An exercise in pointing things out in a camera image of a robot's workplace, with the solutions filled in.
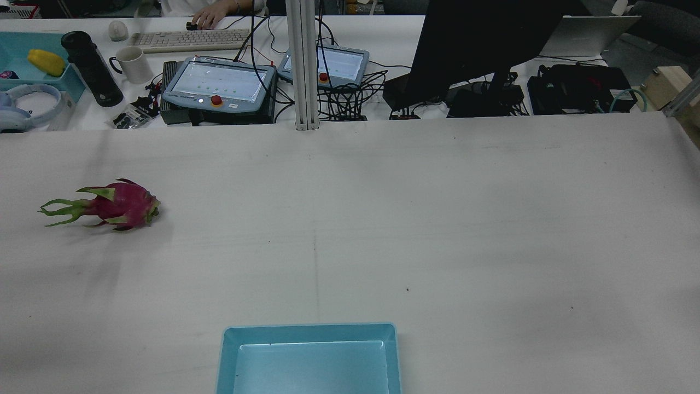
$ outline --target silver laptop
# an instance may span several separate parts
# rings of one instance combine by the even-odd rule
[[[603,49],[642,17],[564,16],[540,52],[542,56],[600,56]]]

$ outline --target blue tray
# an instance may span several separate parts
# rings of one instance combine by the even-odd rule
[[[0,91],[9,90],[18,85],[46,83],[64,90],[77,102],[85,84],[75,67],[68,65],[68,53],[61,46],[63,34],[0,32],[0,72],[12,70],[19,79],[0,79]],[[61,76],[51,76],[37,69],[27,60],[30,49],[43,49],[53,52],[66,61],[66,69]]]
[[[229,327],[216,394],[401,394],[391,323]]]

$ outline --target white headphones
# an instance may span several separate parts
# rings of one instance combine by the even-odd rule
[[[18,98],[32,93],[48,93],[56,99],[56,104],[38,116],[32,116],[29,112],[15,106]],[[35,125],[49,121],[61,112],[61,92],[51,85],[37,83],[36,85],[19,85],[0,92],[0,132],[3,130],[25,131]]]

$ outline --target black monitor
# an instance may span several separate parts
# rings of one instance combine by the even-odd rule
[[[450,86],[494,74],[493,102],[510,68],[537,56],[564,14],[562,0],[430,0],[409,74],[385,83],[394,111],[445,100]],[[483,116],[498,115],[484,105]]]

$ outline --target white mug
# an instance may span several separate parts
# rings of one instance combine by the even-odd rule
[[[122,69],[114,65],[119,62]],[[117,55],[109,58],[109,65],[119,74],[124,74],[131,83],[144,83],[153,78],[151,67],[148,66],[144,51],[138,46],[126,46],[117,51]]]

